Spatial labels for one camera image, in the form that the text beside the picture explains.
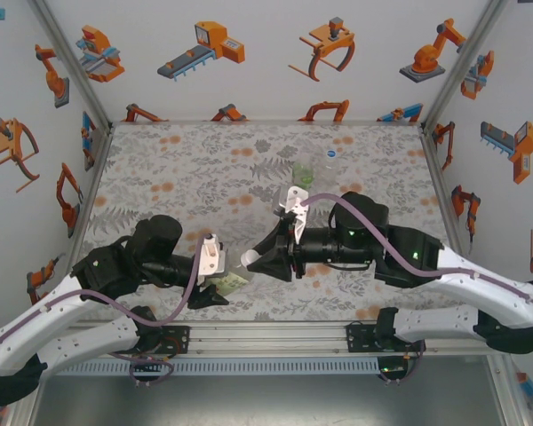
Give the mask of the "yellow label plastic bottle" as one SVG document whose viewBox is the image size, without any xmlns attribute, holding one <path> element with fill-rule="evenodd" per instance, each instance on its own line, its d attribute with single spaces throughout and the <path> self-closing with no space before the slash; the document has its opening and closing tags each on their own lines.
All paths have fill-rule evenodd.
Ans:
<svg viewBox="0 0 533 426">
<path fill-rule="evenodd" d="M 252 281 L 253 273 L 243 265 L 241 255 L 241 251 L 229 251 L 225 271 L 217 277 L 207 279 L 207 283 L 215 285 L 218 294 L 223 297 L 227 297 Z"/>
</svg>

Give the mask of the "clear unlabelled plastic bottle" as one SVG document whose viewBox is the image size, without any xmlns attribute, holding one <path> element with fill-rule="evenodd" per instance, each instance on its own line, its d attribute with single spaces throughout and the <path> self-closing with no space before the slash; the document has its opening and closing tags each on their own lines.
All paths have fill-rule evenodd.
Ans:
<svg viewBox="0 0 533 426">
<path fill-rule="evenodd" d="M 314 182 L 316 190 L 322 193 L 333 193 L 334 187 L 338 186 L 338 177 L 340 164 L 337 157 L 330 159 L 327 157 L 327 151 L 334 149 L 324 149 L 322 153 L 316 158 Z"/>
</svg>

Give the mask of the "green label plastic bottle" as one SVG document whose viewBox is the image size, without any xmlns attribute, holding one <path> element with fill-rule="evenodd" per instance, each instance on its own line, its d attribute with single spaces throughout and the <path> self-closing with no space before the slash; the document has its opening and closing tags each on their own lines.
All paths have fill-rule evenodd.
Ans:
<svg viewBox="0 0 533 426">
<path fill-rule="evenodd" d="M 292 184 L 309 190 L 314 182 L 314 166 L 311 162 L 296 161 L 292 166 Z"/>
</svg>

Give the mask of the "floral printed tablecloth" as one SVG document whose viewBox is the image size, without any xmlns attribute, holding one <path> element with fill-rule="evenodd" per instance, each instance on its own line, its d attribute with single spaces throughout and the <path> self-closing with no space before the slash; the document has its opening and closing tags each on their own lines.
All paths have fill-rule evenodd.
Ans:
<svg viewBox="0 0 533 426">
<path fill-rule="evenodd" d="M 368 195 L 390 210 L 395 225 L 447 234 L 419 130 L 410 126 L 315 123 L 119 125 L 107 153 L 81 253 L 133 232 L 157 214 L 176 218 L 176 252 L 189 256 L 205 233 L 229 251 L 252 248 L 276 224 L 276 191 L 292 180 L 296 161 L 317 163 L 338 152 L 338 186 Z M 391 288 L 372 271 L 311 265 L 285 283 L 255 275 L 228 295 L 229 305 L 181 313 L 183 320 L 373 320 L 383 307 L 451 306 L 442 294 Z"/>
</svg>

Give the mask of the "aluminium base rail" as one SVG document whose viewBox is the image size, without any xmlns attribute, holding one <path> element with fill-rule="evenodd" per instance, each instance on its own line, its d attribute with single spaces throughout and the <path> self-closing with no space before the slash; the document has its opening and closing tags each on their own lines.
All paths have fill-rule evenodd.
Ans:
<svg viewBox="0 0 533 426">
<path fill-rule="evenodd" d="M 347 321 L 176 321 L 188 358 L 345 357 Z"/>
</svg>

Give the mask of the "aluminium table side rail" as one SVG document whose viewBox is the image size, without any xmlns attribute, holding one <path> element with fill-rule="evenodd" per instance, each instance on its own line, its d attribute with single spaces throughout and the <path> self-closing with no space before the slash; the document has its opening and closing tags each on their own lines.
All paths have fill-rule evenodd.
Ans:
<svg viewBox="0 0 533 426">
<path fill-rule="evenodd" d="M 457 219 L 451 207 L 448 187 L 442 175 L 434 142 L 421 127 L 418 127 L 418 130 L 449 244 L 459 255 L 466 256 L 458 235 Z M 511 356 L 489 351 L 483 355 L 483 363 L 501 426 L 533 426 L 529 404 L 517 383 L 516 369 Z"/>
<path fill-rule="evenodd" d="M 76 262 L 83 244 L 86 227 L 91 214 L 93 198 L 97 193 L 100 178 L 104 170 L 107 153 L 110 148 L 113 136 L 115 133 L 115 125 L 111 124 L 107 133 L 104 133 L 99 140 L 99 149 L 95 166 L 92 172 L 92 181 L 90 189 L 85 193 L 85 202 L 82 206 L 82 213 L 78 219 L 76 226 L 76 234 L 71 242 L 68 257 L 68 266 L 66 272 L 71 270 L 71 267 Z M 35 421 L 35 412 L 40 405 L 41 393 L 43 386 L 39 385 L 32 393 L 22 400 L 10 404 L 6 410 L 6 414 L 2 414 L 2 421 L 0 426 L 32 426 Z"/>
</svg>

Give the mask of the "aluminium frame post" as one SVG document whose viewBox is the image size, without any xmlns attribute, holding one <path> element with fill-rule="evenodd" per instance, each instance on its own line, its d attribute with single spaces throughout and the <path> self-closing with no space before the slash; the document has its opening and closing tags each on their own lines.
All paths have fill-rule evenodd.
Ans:
<svg viewBox="0 0 533 426">
<path fill-rule="evenodd" d="M 453 68 L 449 71 L 448 77 L 430 106 L 428 115 L 423 121 L 423 132 L 425 134 L 432 133 L 442 113 L 457 92 L 459 84 L 464 80 L 472 61 L 479 54 L 481 46 L 497 24 L 509 2 L 510 0 L 489 0 L 487 2 L 470 36 L 467 38 L 465 46 L 458 54 Z"/>
<path fill-rule="evenodd" d="M 88 77 L 82 70 L 79 60 L 74 54 L 65 32 L 57 18 L 52 13 L 50 6 L 47 4 L 46 0 L 26 1 L 50 40 L 52 48 L 64 63 L 69 73 L 69 77 L 84 99 L 85 105 L 89 107 L 92 118 L 96 119 L 96 123 L 101 127 L 104 133 L 109 134 L 112 129 L 112 122 L 108 118 L 105 108 L 101 105 L 99 98 L 91 87 Z"/>
</svg>

